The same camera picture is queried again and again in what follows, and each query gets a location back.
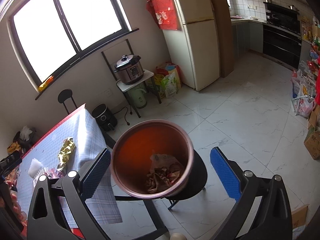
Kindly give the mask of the gold foil wrapper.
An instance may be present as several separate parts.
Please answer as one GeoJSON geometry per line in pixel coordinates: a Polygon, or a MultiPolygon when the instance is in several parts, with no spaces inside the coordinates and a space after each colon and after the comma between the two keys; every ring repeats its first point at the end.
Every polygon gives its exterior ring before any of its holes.
{"type": "Polygon", "coordinates": [[[74,153],[76,149],[75,142],[72,137],[68,137],[63,141],[63,145],[58,153],[58,160],[59,163],[57,165],[57,170],[62,171],[63,169],[66,168],[67,163],[74,153]]]}

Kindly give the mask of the white foam net sleeve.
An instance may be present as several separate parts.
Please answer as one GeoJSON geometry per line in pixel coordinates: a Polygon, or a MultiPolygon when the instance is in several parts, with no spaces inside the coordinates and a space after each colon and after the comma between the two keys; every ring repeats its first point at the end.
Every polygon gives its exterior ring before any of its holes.
{"type": "Polygon", "coordinates": [[[33,158],[30,163],[28,175],[34,179],[42,168],[43,168],[43,164],[37,159],[33,158]]]}

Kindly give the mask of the brown crumpled paper trash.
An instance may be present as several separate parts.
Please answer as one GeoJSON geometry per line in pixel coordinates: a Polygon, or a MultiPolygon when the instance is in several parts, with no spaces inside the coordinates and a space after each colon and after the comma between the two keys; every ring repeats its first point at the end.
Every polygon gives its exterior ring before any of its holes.
{"type": "Polygon", "coordinates": [[[145,182],[150,194],[169,189],[185,171],[183,165],[172,155],[153,154],[150,159],[152,163],[145,182]]]}

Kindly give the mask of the pink round trash bin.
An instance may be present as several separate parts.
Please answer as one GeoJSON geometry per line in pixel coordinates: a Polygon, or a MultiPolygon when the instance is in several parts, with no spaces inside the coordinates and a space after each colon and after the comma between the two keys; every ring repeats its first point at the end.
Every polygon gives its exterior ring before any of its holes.
{"type": "Polygon", "coordinates": [[[185,187],[194,163],[187,132],[168,120],[140,122],[117,140],[111,172],[125,193],[140,199],[171,197],[185,187]]]}

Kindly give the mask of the cardboard box on floor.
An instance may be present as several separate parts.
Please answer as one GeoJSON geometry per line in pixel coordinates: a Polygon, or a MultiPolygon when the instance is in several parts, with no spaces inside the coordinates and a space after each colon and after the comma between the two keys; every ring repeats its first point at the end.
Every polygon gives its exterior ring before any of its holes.
{"type": "Polygon", "coordinates": [[[320,136],[319,131],[316,131],[313,127],[308,130],[307,136],[304,140],[304,146],[310,153],[314,160],[320,157],[320,136]]]}

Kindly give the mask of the black air fryer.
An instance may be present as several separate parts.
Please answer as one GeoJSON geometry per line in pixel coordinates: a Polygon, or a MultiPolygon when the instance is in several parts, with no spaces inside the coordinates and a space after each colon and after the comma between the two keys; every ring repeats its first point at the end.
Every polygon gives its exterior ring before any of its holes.
{"type": "Polygon", "coordinates": [[[114,131],[117,126],[117,119],[105,104],[100,104],[92,111],[92,116],[97,124],[105,132],[114,131]]]}

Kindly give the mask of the white red plastic bag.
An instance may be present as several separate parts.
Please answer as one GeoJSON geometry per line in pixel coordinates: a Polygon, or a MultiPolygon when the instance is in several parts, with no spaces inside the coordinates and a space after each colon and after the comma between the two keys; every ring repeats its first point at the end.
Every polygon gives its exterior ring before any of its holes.
{"type": "Polygon", "coordinates": [[[292,79],[291,103],[295,115],[308,118],[315,108],[315,88],[304,81],[292,79]]]}

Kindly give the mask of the light green electric kettle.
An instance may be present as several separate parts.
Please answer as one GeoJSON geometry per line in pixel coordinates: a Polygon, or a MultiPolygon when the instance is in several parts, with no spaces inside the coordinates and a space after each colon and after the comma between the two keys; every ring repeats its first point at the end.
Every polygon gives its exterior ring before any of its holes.
{"type": "Polygon", "coordinates": [[[136,108],[142,109],[148,104],[145,98],[147,91],[144,88],[136,86],[131,88],[128,93],[136,108]]]}

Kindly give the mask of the green white shopping bag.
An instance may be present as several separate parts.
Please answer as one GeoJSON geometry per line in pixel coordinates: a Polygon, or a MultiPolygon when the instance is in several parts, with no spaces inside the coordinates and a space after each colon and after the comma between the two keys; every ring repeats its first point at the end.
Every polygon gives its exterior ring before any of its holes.
{"type": "Polygon", "coordinates": [[[176,73],[172,72],[168,75],[166,75],[161,80],[161,85],[164,89],[165,97],[170,98],[173,97],[175,94],[178,93],[178,86],[177,86],[177,80],[176,80],[176,73]]]}

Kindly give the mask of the small white side table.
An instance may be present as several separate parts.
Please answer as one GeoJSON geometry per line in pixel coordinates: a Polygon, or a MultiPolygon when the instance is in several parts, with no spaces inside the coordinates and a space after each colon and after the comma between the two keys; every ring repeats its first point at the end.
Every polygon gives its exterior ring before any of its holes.
{"type": "Polygon", "coordinates": [[[140,117],[139,109],[147,106],[145,95],[153,94],[158,103],[162,103],[155,84],[155,74],[141,65],[141,57],[132,50],[128,39],[125,39],[104,50],[102,56],[116,81],[116,87],[122,92],[131,112],[140,117]]]}

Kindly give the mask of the black stove and oven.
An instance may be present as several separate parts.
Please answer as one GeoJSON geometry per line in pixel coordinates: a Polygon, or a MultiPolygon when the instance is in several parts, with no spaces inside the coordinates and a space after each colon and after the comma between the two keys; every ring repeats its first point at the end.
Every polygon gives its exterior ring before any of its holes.
{"type": "Polygon", "coordinates": [[[290,68],[298,68],[302,50],[299,12],[264,2],[263,54],[290,68]]]}

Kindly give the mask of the red shopping bag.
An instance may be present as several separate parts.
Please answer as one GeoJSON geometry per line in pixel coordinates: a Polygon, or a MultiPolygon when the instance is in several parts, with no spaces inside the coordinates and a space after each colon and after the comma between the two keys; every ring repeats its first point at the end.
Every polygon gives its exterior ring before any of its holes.
{"type": "Polygon", "coordinates": [[[177,64],[174,64],[172,62],[165,62],[163,64],[160,64],[156,67],[156,74],[167,76],[171,73],[175,73],[176,76],[176,82],[178,89],[181,89],[181,72],[180,68],[177,64]]]}

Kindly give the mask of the cream double-door refrigerator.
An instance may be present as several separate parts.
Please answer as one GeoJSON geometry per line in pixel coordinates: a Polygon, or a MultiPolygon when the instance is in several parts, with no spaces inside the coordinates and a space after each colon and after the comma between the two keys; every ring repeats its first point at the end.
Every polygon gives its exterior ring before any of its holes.
{"type": "Polygon", "coordinates": [[[201,91],[220,77],[219,43],[211,0],[174,0],[180,30],[162,30],[185,85],[201,91]]]}

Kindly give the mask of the dark framed window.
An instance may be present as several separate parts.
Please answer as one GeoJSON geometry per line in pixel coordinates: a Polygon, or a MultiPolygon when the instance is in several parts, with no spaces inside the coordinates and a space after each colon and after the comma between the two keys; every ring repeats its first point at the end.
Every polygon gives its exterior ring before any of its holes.
{"type": "Polygon", "coordinates": [[[89,55],[134,32],[120,0],[23,0],[8,14],[8,26],[39,95],[89,55]],[[39,92],[51,75],[54,81],[39,92]]]}

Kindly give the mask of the red hanging cloth organizer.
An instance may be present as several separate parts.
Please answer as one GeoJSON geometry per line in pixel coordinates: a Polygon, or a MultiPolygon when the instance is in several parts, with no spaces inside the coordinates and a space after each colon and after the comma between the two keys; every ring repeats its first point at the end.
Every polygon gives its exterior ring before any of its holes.
{"type": "Polygon", "coordinates": [[[147,0],[146,9],[161,30],[180,30],[174,0],[147,0]]]}

